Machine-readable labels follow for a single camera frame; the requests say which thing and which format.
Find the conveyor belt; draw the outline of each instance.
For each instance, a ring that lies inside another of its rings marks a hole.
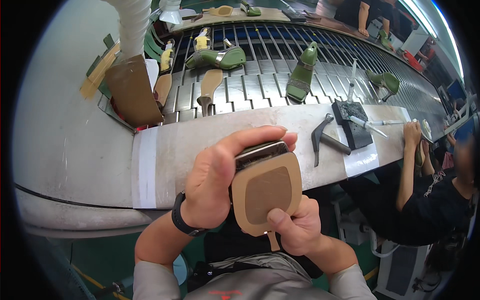
[[[305,104],[346,100],[353,58],[358,60],[354,101],[363,104],[393,105],[422,113],[445,115],[435,87],[416,70],[375,45],[337,32],[307,25],[275,23],[238,23],[211,26],[215,50],[224,49],[226,37],[241,46],[247,63],[224,71],[224,81],[214,94],[215,113],[284,105],[297,105],[285,97],[289,74],[307,45],[318,43],[318,60],[312,78],[311,93]],[[196,99],[200,82],[211,67],[185,69],[185,59],[193,53],[192,41],[200,31],[185,31],[176,40],[172,69],[172,89],[162,108],[164,124],[201,118]],[[365,70],[393,73],[400,90],[386,103],[384,89],[374,87]]]

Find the hammer handle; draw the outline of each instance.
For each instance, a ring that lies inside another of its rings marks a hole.
[[[320,142],[334,148],[337,151],[345,153],[346,155],[350,155],[350,153],[352,153],[352,149],[350,149],[348,146],[345,146],[341,142],[337,141],[331,136],[326,135],[325,133],[320,136]]]

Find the red container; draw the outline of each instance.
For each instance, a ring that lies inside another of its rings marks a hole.
[[[411,55],[410,52],[404,51],[403,52],[403,58],[408,61],[408,64],[412,66],[415,70],[419,72],[423,72],[423,67],[420,65],[420,63],[415,59],[413,55]]]

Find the black t-shirt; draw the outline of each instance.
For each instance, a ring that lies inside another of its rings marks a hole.
[[[380,16],[391,21],[393,19],[393,6],[380,0],[345,0],[337,8],[335,19],[355,28],[359,27],[359,11],[360,3],[368,4],[367,23],[365,29],[368,28],[370,22]]]
[[[413,194],[400,213],[396,240],[407,245],[427,245],[463,225],[469,212],[465,199],[453,186],[453,168],[414,179]]]

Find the white tape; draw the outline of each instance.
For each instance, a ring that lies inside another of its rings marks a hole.
[[[337,128],[336,131],[340,142],[344,145],[348,145],[347,136],[345,135],[343,128]],[[352,150],[350,155],[343,154],[343,162],[345,163],[345,171],[349,178],[378,168],[380,164],[378,162],[375,141],[360,149]]]
[[[138,187],[140,207],[133,208],[156,208],[156,136],[158,127],[140,131],[140,151],[138,162]]]

